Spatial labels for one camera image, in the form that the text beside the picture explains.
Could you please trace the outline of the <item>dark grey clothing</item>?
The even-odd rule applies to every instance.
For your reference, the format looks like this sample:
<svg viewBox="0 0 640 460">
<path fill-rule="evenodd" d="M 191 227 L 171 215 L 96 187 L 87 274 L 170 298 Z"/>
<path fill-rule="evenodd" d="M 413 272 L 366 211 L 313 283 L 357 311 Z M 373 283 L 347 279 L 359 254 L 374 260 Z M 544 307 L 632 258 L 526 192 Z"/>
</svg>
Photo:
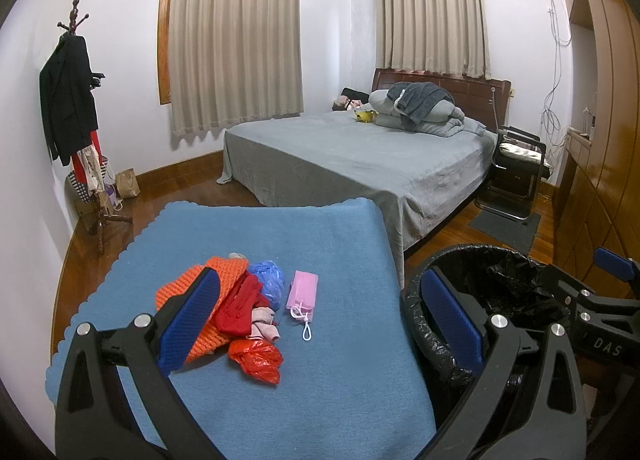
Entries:
<svg viewBox="0 0 640 460">
<path fill-rule="evenodd" d="M 386 93 L 405 123 L 445 122 L 454 110 L 454 98 L 431 81 L 396 82 Z"/>
</svg>

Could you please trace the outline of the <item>black metal chair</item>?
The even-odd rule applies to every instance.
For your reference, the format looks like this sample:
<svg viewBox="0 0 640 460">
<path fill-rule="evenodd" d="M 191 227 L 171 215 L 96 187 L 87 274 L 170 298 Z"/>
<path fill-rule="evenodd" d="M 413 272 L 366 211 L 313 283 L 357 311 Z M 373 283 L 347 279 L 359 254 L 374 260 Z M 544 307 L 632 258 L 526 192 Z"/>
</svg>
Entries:
<svg viewBox="0 0 640 460">
<path fill-rule="evenodd" d="M 549 179 L 547 145 L 535 134 L 503 125 L 485 182 L 475 198 L 482 210 L 523 222 L 532 213 L 542 180 Z"/>
</svg>

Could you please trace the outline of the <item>grey sock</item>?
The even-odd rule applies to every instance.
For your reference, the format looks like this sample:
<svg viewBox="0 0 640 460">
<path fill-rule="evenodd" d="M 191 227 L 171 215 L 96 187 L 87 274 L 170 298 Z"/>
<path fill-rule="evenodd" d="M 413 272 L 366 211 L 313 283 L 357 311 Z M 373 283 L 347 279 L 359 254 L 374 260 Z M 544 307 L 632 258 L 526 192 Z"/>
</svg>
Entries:
<svg viewBox="0 0 640 460">
<path fill-rule="evenodd" d="M 242 253 L 231 252 L 228 254 L 228 259 L 247 260 L 247 257 Z"/>
</svg>

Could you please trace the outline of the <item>yellow plush toy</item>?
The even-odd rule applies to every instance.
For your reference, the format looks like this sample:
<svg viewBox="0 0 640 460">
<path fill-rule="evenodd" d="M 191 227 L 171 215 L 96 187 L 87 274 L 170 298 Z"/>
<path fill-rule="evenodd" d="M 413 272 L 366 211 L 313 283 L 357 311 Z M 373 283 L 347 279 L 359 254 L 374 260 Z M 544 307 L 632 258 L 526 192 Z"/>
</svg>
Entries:
<svg viewBox="0 0 640 460">
<path fill-rule="evenodd" d="M 375 121 L 378 113 L 373 109 L 356 110 L 355 118 L 358 122 L 371 123 Z"/>
</svg>

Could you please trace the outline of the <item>beige curtain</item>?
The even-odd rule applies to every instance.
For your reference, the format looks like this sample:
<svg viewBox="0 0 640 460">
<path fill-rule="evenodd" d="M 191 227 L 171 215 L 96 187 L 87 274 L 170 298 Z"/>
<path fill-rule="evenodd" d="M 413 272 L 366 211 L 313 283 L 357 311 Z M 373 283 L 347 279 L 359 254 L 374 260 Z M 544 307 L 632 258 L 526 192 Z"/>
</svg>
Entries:
<svg viewBox="0 0 640 460">
<path fill-rule="evenodd" d="M 484 0 L 376 0 L 376 66 L 488 79 Z"/>
<path fill-rule="evenodd" d="M 301 113 L 299 0 L 171 0 L 168 72 L 177 136 Z"/>
</svg>

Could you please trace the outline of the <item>blue plastic bag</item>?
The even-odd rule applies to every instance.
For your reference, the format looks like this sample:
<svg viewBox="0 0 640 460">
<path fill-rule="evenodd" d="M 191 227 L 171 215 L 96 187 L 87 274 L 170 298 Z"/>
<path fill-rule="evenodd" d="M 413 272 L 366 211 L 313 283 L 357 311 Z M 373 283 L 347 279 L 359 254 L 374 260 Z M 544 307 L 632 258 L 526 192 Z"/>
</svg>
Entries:
<svg viewBox="0 0 640 460">
<path fill-rule="evenodd" d="M 284 291 L 284 274 L 273 261 L 254 262 L 247 270 L 257 277 L 262 284 L 262 295 L 269 301 L 269 306 L 277 311 L 282 305 Z"/>
</svg>

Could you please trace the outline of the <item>wooden coat rack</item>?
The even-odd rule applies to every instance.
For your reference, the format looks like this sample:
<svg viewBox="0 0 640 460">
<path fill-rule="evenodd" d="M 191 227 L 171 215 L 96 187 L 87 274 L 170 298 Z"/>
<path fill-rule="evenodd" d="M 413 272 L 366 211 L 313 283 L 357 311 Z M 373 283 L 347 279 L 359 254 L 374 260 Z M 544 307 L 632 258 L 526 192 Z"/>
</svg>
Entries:
<svg viewBox="0 0 640 460">
<path fill-rule="evenodd" d="M 89 13 L 86 13 L 78 20 L 80 0 L 72 1 L 72 8 L 68 14 L 68 22 L 58 22 L 56 26 L 64 29 L 67 35 L 76 35 L 77 27 L 85 20 L 88 20 Z M 101 72 L 93 72 L 91 83 L 92 87 L 99 87 L 101 80 L 104 79 Z M 89 200 L 93 203 L 94 214 L 96 215 L 96 223 L 93 224 L 94 231 L 98 243 L 98 254 L 104 254 L 104 231 L 110 223 L 128 223 L 132 224 L 132 217 L 118 214 L 113 207 L 110 195 L 107 193 L 107 185 L 104 182 L 102 174 L 103 159 L 98 147 L 93 142 L 91 145 L 81 149 L 76 154 L 78 156 L 82 170 L 85 174 L 85 185 Z"/>
</svg>

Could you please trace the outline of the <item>bed with grey sheet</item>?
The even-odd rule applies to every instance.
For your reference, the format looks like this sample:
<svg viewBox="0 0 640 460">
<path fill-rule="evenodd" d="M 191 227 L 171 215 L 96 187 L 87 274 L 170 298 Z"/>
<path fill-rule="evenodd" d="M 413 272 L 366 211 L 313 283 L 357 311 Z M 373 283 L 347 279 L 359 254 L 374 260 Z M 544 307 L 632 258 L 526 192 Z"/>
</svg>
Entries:
<svg viewBox="0 0 640 460">
<path fill-rule="evenodd" d="M 483 183 L 496 143 L 490 131 L 442 137 L 341 112 L 244 122 L 224 133 L 218 181 L 239 182 L 266 207 L 373 201 L 402 276 L 405 252 Z"/>
</svg>

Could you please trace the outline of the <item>blue table cloth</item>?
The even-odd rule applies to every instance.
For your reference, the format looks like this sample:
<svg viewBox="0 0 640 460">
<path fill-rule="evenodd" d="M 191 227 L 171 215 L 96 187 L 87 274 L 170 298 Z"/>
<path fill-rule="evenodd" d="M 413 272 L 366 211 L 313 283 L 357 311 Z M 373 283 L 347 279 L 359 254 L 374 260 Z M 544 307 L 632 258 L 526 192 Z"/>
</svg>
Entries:
<svg viewBox="0 0 640 460">
<path fill-rule="evenodd" d="M 79 306 L 74 324 L 100 330 L 153 313 L 156 291 L 189 267 L 232 252 L 317 275 L 312 338 L 280 310 L 278 385 L 247 376 L 224 354 L 170 379 L 230 459 L 411 459 L 436 431 L 430 395 L 399 308 L 378 206 L 204 207 L 171 202 Z"/>
</svg>

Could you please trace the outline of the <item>beige tote bag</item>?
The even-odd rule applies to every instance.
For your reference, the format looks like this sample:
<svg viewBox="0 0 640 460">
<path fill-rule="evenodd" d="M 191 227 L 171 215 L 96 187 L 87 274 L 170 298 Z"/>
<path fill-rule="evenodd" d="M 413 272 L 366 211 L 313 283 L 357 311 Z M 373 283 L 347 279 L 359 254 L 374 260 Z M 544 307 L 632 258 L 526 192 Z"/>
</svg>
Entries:
<svg viewBox="0 0 640 460">
<path fill-rule="evenodd" d="M 78 156 L 85 172 L 86 184 L 90 195 L 104 191 L 101 156 L 94 145 L 78 151 Z"/>
</svg>

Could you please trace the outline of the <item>wooden headboard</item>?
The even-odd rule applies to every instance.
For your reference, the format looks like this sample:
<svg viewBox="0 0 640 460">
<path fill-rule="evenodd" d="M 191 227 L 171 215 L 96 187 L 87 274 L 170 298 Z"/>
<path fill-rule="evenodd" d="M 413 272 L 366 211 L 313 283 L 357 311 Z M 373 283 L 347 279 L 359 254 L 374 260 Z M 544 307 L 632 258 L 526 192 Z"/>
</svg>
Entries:
<svg viewBox="0 0 640 460">
<path fill-rule="evenodd" d="M 459 106 L 466 116 L 484 123 L 491 131 L 496 131 L 506 124 L 506 111 L 511 97 L 511 82 L 508 80 L 377 68 L 373 76 L 372 90 L 388 89 L 392 84 L 401 81 L 437 84 L 454 97 L 454 104 Z"/>
</svg>

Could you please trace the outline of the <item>left beige curtain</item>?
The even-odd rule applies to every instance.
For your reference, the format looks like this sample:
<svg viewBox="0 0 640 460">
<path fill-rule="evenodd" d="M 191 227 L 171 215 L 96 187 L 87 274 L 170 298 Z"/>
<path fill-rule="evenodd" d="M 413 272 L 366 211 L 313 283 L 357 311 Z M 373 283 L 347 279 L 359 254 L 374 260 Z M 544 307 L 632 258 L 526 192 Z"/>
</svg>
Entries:
<svg viewBox="0 0 640 460">
<path fill-rule="evenodd" d="M 299 0 L 171 0 L 168 72 L 177 136 L 301 113 Z"/>
</svg>

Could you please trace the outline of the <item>pink mask pack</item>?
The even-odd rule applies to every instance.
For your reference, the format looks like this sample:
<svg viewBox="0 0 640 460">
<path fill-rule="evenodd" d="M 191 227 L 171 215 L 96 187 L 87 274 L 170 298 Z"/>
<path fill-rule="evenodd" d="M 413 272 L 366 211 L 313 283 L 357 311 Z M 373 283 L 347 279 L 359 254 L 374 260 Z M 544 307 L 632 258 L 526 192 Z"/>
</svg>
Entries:
<svg viewBox="0 0 640 460">
<path fill-rule="evenodd" d="M 316 307 L 318 284 L 318 275 L 295 271 L 285 305 L 294 321 L 303 326 L 302 339 L 305 342 L 312 339 L 311 323 Z"/>
</svg>

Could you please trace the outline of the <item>right beige curtain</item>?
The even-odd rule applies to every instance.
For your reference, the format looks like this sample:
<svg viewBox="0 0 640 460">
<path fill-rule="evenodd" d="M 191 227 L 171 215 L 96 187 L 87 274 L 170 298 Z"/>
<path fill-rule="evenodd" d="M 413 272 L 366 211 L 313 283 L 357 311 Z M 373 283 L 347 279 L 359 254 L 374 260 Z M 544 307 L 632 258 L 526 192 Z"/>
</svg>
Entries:
<svg viewBox="0 0 640 460">
<path fill-rule="evenodd" d="M 488 79 L 484 0 L 376 0 L 376 66 Z"/>
</svg>

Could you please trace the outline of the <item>wooden wardrobe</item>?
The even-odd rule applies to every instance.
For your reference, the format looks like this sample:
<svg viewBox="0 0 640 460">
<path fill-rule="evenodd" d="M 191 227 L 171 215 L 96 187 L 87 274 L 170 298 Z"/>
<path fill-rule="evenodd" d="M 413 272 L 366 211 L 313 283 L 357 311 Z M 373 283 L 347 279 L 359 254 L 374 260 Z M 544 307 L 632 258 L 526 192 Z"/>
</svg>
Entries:
<svg viewBox="0 0 640 460">
<path fill-rule="evenodd" d="M 590 20 L 598 80 L 593 135 L 565 139 L 553 262 L 598 295 L 630 298 L 593 254 L 639 256 L 639 20 L 627 0 L 566 4 L 571 17 Z"/>
</svg>

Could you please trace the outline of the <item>dark grey floor mat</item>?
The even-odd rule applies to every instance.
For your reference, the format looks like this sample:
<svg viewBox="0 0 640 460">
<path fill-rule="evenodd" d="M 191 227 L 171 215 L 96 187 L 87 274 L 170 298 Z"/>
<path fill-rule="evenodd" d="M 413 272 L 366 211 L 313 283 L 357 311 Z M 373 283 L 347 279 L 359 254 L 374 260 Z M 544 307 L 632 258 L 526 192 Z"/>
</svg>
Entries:
<svg viewBox="0 0 640 460">
<path fill-rule="evenodd" d="M 500 214 L 480 211 L 470 222 L 470 226 L 522 254 L 529 254 L 539 222 L 538 213 L 532 213 L 527 219 L 520 221 L 508 219 Z"/>
</svg>

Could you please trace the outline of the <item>red cloth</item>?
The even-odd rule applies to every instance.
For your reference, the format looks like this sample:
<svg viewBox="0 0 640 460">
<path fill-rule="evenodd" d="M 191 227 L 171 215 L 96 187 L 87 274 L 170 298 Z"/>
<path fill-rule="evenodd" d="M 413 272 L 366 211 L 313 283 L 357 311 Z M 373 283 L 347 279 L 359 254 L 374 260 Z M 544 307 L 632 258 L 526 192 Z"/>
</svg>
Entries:
<svg viewBox="0 0 640 460">
<path fill-rule="evenodd" d="M 244 338 L 250 334 L 254 307 L 268 306 L 269 301 L 262 294 L 262 283 L 254 274 L 245 271 L 215 310 L 214 326 L 224 335 Z"/>
</svg>

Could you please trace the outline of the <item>pink white cloth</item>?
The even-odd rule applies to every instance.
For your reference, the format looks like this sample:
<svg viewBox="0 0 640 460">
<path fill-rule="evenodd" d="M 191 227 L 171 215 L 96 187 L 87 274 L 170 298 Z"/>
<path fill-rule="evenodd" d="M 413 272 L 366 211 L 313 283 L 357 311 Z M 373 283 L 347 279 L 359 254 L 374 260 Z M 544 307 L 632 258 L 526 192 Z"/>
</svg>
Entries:
<svg viewBox="0 0 640 460">
<path fill-rule="evenodd" d="M 254 307 L 252 310 L 252 322 L 250 323 L 250 340 L 265 340 L 269 343 L 280 339 L 280 332 L 274 322 L 274 310 L 270 307 Z"/>
</svg>

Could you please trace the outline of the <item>red garment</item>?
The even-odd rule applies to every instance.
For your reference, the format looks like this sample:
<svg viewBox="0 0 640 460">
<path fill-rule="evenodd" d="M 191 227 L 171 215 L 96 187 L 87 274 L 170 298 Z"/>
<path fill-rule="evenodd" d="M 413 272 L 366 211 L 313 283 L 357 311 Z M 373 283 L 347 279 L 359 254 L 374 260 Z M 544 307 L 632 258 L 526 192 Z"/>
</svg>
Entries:
<svg viewBox="0 0 640 460">
<path fill-rule="evenodd" d="M 103 191 L 104 179 L 102 175 L 102 151 L 98 132 L 90 134 L 91 144 L 78 150 L 72 156 L 73 171 L 76 181 L 84 184 L 88 191 Z"/>
</svg>

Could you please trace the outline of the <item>black coat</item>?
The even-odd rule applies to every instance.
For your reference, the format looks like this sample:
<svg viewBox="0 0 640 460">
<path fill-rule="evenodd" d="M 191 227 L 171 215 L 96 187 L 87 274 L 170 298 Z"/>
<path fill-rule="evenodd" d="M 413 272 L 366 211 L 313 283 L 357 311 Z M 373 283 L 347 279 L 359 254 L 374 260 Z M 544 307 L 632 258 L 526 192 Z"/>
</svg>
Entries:
<svg viewBox="0 0 640 460">
<path fill-rule="evenodd" d="M 92 93 L 93 72 L 84 37 L 64 34 L 39 75 L 44 138 L 53 161 L 66 167 L 92 143 L 99 129 Z"/>
</svg>

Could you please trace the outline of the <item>brown paper bag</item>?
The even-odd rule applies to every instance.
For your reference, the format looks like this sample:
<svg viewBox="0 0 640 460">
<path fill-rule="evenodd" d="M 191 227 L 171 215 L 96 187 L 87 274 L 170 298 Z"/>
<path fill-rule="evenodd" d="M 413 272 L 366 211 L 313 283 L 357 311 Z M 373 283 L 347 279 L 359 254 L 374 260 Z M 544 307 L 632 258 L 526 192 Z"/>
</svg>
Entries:
<svg viewBox="0 0 640 460">
<path fill-rule="evenodd" d="M 115 176 L 117 194 L 122 199 L 134 198 L 140 194 L 136 173 L 133 168 L 122 170 Z"/>
</svg>

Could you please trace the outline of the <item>red plastic bag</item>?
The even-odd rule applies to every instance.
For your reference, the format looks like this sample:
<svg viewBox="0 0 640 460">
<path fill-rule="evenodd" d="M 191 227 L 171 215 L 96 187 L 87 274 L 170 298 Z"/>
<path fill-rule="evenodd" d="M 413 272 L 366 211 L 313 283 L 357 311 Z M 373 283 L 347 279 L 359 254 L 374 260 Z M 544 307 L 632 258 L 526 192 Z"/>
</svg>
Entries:
<svg viewBox="0 0 640 460">
<path fill-rule="evenodd" d="M 253 379 L 273 385 L 280 383 L 280 350 L 263 339 L 239 339 L 230 343 L 228 355 Z"/>
</svg>

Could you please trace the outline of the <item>pink doll toy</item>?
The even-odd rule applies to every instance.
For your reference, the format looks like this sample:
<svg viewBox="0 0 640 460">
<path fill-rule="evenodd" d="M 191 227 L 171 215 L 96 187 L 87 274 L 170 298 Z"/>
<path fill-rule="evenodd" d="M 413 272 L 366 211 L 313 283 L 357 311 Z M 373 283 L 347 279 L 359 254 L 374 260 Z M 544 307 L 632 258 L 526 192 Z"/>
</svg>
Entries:
<svg viewBox="0 0 640 460">
<path fill-rule="evenodd" d="M 340 95 L 332 104 L 334 112 L 346 112 L 346 110 L 355 110 L 362 106 L 362 102 L 357 98 L 349 98 L 346 95 Z"/>
</svg>

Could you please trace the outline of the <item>checkered bag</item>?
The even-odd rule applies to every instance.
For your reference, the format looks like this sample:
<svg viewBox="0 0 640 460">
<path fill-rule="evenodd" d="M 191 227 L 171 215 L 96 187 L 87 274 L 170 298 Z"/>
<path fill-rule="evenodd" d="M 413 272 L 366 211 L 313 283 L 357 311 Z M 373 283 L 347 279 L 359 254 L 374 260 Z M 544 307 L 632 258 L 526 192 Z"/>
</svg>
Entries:
<svg viewBox="0 0 640 460">
<path fill-rule="evenodd" d="M 67 181 L 70 182 L 70 186 L 73 187 L 73 190 L 83 202 L 89 202 L 90 193 L 86 182 L 84 166 L 77 157 L 72 159 L 72 164 L 73 169 L 67 174 Z M 106 156 L 101 157 L 101 175 L 105 188 L 115 183 L 114 172 Z"/>
</svg>

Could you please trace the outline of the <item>black lined trash bin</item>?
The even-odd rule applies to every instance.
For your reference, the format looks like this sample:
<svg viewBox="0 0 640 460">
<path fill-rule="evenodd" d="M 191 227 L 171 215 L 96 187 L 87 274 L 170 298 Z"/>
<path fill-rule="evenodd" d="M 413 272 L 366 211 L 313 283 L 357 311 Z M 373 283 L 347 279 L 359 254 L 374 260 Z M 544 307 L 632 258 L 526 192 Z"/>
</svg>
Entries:
<svg viewBox="0 0 640 460">
<path fill-rule="evenodd" d="M 542 285 L 544 265 L 509 249 L 461 245 L 438 251 L 414 272 L 401 295 L 402 315 L 413 339 L 419 365 L 434 408 L 436 428 L 473 383 L 460 366 L 420 297 L 420 279 L 430 267 L 440 269 L 460 293 L 471 295 L 484 311 L 501 314 L 530 335 L 552 324 L 564 327 L 568 310 Z"/>
</svg>

